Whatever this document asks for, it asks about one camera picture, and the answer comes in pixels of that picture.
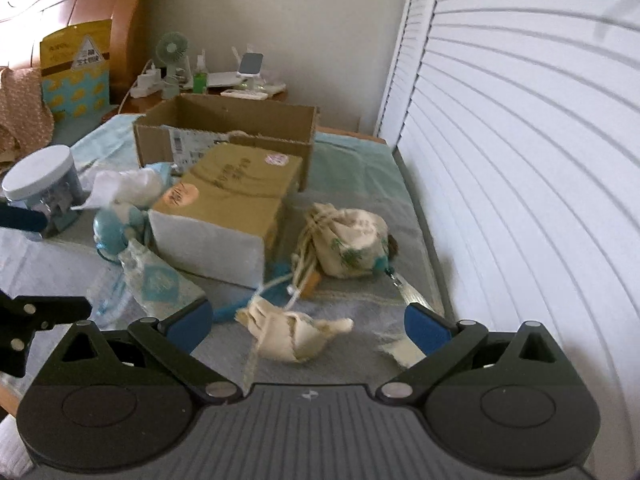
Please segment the green small bottle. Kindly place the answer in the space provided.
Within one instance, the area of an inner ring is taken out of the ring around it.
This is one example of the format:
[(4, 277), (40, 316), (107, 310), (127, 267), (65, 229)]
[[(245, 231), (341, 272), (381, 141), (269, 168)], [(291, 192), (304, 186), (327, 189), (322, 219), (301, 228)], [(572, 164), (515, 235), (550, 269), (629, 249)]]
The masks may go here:
[(201, 53), (196, 57), (196, 65), (193, 73), (193, 92), (195, 94), (204, 94), (207, 92), (208, 70), (206, 66), (206, 53)]

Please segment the cream floral drawstring pouch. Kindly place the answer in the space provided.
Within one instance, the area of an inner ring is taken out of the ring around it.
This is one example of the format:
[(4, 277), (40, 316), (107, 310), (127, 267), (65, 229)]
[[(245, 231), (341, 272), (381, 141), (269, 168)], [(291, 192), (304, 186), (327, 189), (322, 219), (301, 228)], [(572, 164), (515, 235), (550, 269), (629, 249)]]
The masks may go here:
[(330, 278), (348, 280), (390, 267), (390, 229), (378, 214), (315, 203), (304, 221), (292, 255), (295, 286), (317, 268)]

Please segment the blue grey plaid blanket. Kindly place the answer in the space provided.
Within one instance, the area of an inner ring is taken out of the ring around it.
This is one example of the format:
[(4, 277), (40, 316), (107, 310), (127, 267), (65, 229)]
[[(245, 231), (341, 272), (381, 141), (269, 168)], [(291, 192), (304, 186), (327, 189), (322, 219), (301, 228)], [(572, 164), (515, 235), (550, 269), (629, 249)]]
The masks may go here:
[[(280, 246), (288, 258), (316, 203), (355, 208), (382, 217), (397, 240), (393, 268), (433, 306), (440, 303), (425, 238), (404, 178), (390, 148), (350, 136), (318, 133), (306, 190), (285, 209)], [(14, 230), (1, 233), (1, 287), (10, 296), (83, 296), (92, 305), (96, 325), (123, 328), (140, 318), (141, 308), (128, 292), (122, 269), (94, 248), (93, 214), (84, 212), (61, 235), (30, 240)], [(404, 330), (405, 301), (386, 275), (356, 280), (324, 278), (296, 310), (312, 318), (350, 318), (350, 333), (331, 341), (304, 364), (286, 364), (252, 355), (254, 340), (237, 322), (215, 325), (195, 356), (234, 382), (284, 384), (381, 385), (421, 359)]]

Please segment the wooden nightstand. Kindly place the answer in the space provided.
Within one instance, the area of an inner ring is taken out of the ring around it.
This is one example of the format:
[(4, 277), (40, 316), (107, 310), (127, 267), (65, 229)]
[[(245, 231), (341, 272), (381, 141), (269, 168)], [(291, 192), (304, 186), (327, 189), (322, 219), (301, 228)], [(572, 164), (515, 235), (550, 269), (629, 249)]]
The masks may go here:
[[(215, 98), (218, 99), (221, 96), (222, 91), (220, 89), (214, 89), (206, 96), (198, 96), (197, 94), (192, 94), (190, 92), (181, 93), (180, 96), (182, 98), (190, 98), (191, 100), (203, 101), (204, 99)], [(115, 117), (120, 114), (145, 114), (148, 110), (152, 110), (152, 108), (163, 103), (162, 94), (160, 92), (152, 94), (152, 96), (146, 96), (145, 98), (133, 99), (130, 96), (127, 96), (119, 106), (116, 106), (114, 110), (107, 112), (104, 114), (100, 120), (101, 124), (107, 122), (112, 117)]]

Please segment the brown dotted cloth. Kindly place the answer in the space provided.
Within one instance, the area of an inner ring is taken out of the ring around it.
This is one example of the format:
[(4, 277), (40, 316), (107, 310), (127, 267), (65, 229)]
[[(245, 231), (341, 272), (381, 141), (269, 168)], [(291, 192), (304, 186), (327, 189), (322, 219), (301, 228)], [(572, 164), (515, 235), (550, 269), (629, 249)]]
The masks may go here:
[(1, 69), (1, 172), (52, 141), (54, 119), (43, 101), (38, 68)]

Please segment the small green desk fan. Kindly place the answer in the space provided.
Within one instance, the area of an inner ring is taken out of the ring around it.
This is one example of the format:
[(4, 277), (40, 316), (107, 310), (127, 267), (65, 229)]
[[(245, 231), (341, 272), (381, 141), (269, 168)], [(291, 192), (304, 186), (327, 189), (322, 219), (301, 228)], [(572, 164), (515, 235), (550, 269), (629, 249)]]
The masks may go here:
[(186, 76), (186, 55), (189, 40), (181, 32), (166, 32), (155, 47), (156, 58), (166, 68), (163, 80), (162, 98), (173, 99), (180, 93), (181, 87), (188, 81)]

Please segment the yellow blue snack bag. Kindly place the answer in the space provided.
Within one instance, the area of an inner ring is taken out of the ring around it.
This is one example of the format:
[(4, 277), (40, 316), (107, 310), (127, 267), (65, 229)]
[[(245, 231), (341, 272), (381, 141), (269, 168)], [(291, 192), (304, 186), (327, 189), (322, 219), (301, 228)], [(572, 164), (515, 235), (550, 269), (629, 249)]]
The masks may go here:
[(91, 21), (40, 42), (42, 97), (56, 124), (87, 118), (110, 104), (111, 31), (111, 20)]

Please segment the blue mask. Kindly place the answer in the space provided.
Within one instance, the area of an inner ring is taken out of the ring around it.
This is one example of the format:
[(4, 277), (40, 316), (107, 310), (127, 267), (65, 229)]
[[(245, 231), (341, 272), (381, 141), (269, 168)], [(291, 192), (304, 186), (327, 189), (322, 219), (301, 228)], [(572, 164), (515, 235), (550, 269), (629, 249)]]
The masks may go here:
[(153, 162), (144, 166), (145, 169), (155, 171), (163, 183), (163, 187), (167, 188), (172, 183), (172, 163), (171, 162)]

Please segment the white louvered closet doors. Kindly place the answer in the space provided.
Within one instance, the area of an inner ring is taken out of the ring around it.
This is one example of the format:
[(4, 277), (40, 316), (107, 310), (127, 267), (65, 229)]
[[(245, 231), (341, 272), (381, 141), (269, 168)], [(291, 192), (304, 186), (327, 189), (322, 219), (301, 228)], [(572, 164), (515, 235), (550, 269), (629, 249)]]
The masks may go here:
[(450, 310), (535, 320), (596, 398), (588, 464), (639, 470), (639, 0), (406, 0), (376, 131)]

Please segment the white wifi router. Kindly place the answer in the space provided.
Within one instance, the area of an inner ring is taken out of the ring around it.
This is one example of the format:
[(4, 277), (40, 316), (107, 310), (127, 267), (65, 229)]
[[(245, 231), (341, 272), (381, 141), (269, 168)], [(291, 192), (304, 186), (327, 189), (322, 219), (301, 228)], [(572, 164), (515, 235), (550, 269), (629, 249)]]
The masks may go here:
[(242, 76), (239, 72), (244, 54), (241, 53), (236, 47), (232, 48), (232, 54), (236, 61), (236, 70), (231, 72), (217, 72), (207, 74), (207, 88), (209, 89), (222, 89), (237, 87), (240, 84), (244, 84), (247, 80), (247, 76)]

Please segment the phone on white stand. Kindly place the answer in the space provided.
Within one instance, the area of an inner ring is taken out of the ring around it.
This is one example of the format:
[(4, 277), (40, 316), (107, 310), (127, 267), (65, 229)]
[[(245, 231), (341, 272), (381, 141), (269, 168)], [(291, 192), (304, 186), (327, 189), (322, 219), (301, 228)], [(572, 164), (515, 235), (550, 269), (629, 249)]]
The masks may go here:
[(242, 55), (238, 77), (239, 90), (262, 91), (262, 63), (264, 55), (256, 52), (245, 52)]

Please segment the light blue drawstring pouch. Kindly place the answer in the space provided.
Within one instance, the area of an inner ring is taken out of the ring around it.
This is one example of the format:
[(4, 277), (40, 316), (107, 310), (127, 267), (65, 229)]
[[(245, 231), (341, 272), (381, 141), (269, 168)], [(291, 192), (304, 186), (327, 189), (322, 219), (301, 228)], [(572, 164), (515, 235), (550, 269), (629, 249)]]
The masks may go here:
[(130, 240), (118, 255), (108, 252), (102, 243), (96, 244), (96, 250), (107, 261), (120, 265), (126, 289), (151, 318), (163, 320), (206, 301), (200, 286), (137, 240)]

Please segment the blue white plush toy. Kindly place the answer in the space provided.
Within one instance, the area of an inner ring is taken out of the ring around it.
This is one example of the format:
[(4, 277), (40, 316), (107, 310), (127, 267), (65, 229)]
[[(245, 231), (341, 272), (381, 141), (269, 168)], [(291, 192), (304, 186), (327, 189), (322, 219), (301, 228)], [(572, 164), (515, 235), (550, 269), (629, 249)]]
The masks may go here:
[(96, 252), (112, 263), (119, 262), (119, 255), (130, 240), (148, 246), (152, 237), (148, 215), (130, 203), (114, 203), (101, 208), (92, 227)]

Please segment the white power strip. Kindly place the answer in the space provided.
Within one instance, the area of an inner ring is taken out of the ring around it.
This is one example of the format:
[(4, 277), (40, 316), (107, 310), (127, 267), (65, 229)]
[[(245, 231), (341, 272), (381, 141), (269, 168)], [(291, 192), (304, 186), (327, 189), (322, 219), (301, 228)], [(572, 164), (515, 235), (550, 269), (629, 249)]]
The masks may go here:
[(130, 96), (133, 99), (143, 99), (163, 90), (163, 79), (160, 70), (154, 64), (137, 78), (132, 86)]

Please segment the clear jar white lid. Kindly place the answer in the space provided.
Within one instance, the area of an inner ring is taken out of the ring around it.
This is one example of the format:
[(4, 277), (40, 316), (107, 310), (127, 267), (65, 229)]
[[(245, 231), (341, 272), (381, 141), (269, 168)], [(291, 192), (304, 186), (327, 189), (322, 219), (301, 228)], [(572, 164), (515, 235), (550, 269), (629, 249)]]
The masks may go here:
[(47, 229), (24, 232), (33, 240), (63, 232), (79, 217), (73, 206), (85, 201), (72, 151), (66, 145), (50, 145), (20, 160), (3, 178), (1, 187), (8, 205), (47, 216)]

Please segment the wooden headboard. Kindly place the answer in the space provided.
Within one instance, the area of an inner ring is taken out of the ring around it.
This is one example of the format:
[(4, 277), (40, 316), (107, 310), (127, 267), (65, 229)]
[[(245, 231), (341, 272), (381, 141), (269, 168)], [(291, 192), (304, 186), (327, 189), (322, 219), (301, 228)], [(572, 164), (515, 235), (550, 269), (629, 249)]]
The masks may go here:
[(145, 63), (146, 0), (1, 0), (1, 64), (40, 65), (40, 41), (67, 26), (112, 21), (111, 99), (121, 99)]

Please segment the open cardboard box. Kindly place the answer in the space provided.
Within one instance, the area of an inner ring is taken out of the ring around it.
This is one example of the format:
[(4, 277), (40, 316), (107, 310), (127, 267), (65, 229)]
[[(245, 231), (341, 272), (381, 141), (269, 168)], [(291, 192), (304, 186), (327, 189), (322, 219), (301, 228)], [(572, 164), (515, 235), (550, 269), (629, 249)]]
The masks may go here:
[(134, 121), (134, 145), (138, 164), (172, 159), (169, 127), (197, 132), (228, 133), (239, 130), (233, 144), (264, 148), (303, 159), (299, 188), (304, 190), (308, 172), (318, 110), (276, 100), (250, 101), (220, 96), (203, 101), (175, 98), (164, 101)]

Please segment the cream cloth pouch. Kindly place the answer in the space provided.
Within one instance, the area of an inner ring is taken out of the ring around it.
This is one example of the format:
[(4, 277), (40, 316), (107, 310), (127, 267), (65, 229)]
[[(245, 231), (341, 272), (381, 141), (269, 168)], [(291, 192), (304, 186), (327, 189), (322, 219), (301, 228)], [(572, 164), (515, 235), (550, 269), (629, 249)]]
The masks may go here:
[(354, 328), (351, 318), (316, 320), (276, 307), (262, 297), (250, 300), (234, 318), (254, 338), (258, 358), (296, 364), (315, 359), (333, 339)]

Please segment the gold tissue box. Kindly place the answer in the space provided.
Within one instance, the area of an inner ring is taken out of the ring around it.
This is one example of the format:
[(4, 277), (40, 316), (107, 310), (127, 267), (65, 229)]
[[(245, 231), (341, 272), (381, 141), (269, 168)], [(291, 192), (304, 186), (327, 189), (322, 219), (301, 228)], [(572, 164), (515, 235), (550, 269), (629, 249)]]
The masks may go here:
[(214, 146), (149, 210), (160, 258), (202, 278), (262, 284), (302, 166), (263, 148)]

